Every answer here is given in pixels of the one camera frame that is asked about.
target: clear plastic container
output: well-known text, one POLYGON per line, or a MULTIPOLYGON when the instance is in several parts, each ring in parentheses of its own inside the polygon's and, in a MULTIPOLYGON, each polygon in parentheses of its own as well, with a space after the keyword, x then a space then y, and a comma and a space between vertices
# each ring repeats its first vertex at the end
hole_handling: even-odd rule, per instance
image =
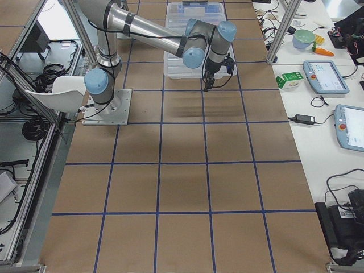
MULTIPOLYGON (((210 24, 218 25, 219 22, 225 21, 225 11, 222 3, 169 3, 167 6, 166 27, 180 34, 185 33, 188 20, 197 19, 210 24)), ((229 51, 230 57, 234 58, 232 47, 229 51)), ((191 69, 186 67, 182 58, 173 54, 164 52, 164 75, 169 78, 201 78, 202 65, 198 68, 191 69)), ((215 74, 215 78, 230 76, 226 67, 221 67, 220 71, 215 74)))

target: bowl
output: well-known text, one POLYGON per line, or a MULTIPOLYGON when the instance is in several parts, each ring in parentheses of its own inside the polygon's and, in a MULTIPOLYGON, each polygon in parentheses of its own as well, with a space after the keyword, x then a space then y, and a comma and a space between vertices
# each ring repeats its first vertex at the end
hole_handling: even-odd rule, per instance
POLYGON ((310 30, 296 30, 293 34, 293 46, 295 48, 306 48, 315 40, 315 35, 310 30))

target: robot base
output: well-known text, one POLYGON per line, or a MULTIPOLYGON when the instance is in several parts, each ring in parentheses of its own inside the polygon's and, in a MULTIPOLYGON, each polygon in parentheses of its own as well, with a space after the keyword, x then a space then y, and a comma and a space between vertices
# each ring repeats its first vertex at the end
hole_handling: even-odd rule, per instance
MULTIPOLYGON (((85 126, 104 126, 104 125, 127 125, 129 117, 130 101, 131 101, 131 89, 115 90, 115 96, 118 96, 121 100, 120 107, 112 115, 94 115, 96 110, 94 107, 86 108, 84 113, 85 117, 91 118, 84 119, 82 124, 85 126)), ((88 104, 93 104, 93 99, 89 97, 88 104)))

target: small carton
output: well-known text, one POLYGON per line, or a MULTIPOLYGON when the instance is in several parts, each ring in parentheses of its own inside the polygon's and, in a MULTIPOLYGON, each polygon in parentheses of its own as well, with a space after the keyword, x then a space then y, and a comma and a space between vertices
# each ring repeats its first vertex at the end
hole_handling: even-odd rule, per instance
POLYGON ((285 73, 276 78, 278 87, 281 89, 292 88, 299 86, 303 81, 303 76, 300 72, 285 73))

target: yellow sponge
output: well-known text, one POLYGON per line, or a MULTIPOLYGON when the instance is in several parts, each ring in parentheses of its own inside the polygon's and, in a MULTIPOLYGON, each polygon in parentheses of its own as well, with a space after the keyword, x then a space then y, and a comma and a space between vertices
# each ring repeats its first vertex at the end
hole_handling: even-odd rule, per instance
POLYGON ((324 43, 325 38, 315 34, 315 42, 320 46, 324 43))

